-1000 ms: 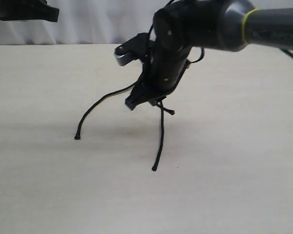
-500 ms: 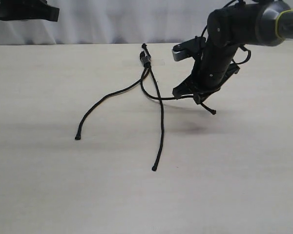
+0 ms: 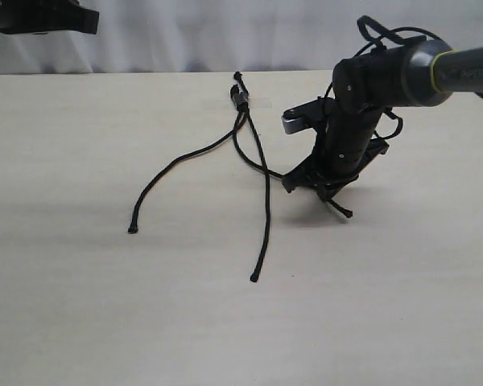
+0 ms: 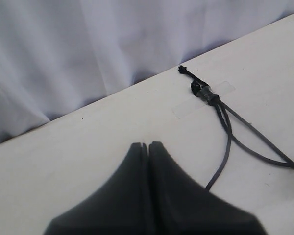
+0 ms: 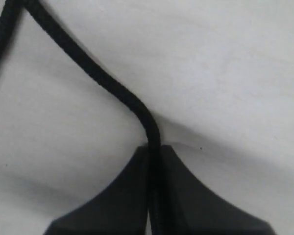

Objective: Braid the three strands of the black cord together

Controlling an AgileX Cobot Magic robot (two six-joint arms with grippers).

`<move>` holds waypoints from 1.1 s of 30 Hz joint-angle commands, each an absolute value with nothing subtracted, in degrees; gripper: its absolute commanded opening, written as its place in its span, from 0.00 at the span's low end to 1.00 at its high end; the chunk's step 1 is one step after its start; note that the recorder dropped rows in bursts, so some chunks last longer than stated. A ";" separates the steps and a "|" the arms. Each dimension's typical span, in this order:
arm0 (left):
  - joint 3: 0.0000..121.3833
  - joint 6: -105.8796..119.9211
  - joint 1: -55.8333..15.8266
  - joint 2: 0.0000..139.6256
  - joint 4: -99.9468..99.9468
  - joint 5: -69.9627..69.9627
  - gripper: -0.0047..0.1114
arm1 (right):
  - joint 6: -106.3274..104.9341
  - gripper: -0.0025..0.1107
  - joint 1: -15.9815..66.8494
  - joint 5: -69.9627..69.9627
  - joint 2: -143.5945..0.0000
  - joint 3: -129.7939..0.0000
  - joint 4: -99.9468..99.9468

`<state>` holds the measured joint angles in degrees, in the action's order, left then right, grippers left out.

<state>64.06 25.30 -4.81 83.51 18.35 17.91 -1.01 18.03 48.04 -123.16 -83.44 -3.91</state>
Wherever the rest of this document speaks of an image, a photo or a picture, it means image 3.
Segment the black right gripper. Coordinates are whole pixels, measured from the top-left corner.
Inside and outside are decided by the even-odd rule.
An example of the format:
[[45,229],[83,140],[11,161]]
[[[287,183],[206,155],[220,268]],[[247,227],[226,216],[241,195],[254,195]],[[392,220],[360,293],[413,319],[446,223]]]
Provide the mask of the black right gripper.
[[320,144],[282,179],[286,193],[299,187],[316,189],[319,199],[330,202],[347,181],[365,167],[368,153],[385,154],[388,144],[383,139],[371,138],[385,112],[384,108],[365,109],[349,113],[339,104],[332,106],[327,129]]

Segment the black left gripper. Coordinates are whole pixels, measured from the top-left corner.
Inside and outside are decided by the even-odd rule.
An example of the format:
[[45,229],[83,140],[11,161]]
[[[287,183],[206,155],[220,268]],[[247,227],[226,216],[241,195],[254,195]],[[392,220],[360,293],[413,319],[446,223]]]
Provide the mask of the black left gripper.
[[1,0],[0,34],[42,35],[54,31],[77,31],[95,35],[99,12],[69,0]]

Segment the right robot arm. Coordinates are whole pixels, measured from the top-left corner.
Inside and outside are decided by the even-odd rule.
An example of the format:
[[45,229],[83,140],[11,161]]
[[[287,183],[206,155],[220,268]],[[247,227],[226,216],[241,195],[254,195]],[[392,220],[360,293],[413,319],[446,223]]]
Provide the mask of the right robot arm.
[[398,107],[435,107],[455,92],[483,93],[483,47],[454,51],[421,38],[341,60],[332,73],[332,96],[282,115],[288,134],[316,131],[312,152],[283,176],[284,189],[311,188],[328,201],[387,152],[387,139],[374,135],[382,116],[394,118]]

